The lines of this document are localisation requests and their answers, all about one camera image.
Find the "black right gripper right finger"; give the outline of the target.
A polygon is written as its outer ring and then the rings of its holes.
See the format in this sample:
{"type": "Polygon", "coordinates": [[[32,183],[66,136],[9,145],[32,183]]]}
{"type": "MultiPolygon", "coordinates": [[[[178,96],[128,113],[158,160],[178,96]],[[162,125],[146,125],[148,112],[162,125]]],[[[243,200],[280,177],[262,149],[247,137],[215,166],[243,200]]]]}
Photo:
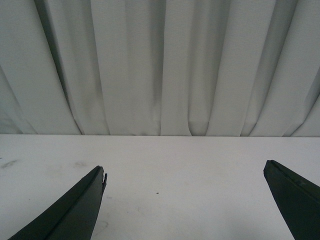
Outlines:
{"type": "Polygon", "coordinates": [[[274,201],[296,240],[320,238],[320,187],[275,160],[263,175],[274,201]]]}

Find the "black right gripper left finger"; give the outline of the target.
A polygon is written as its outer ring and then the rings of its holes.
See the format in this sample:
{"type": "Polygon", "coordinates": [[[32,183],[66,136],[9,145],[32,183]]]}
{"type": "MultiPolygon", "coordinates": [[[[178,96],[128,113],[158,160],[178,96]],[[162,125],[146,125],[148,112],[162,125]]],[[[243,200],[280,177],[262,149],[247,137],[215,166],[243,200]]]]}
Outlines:
{"type": "Polygon", "coordinates": [[[108,175],[96,166],[11,240],[89,240],[100,211],[108,175]]]}

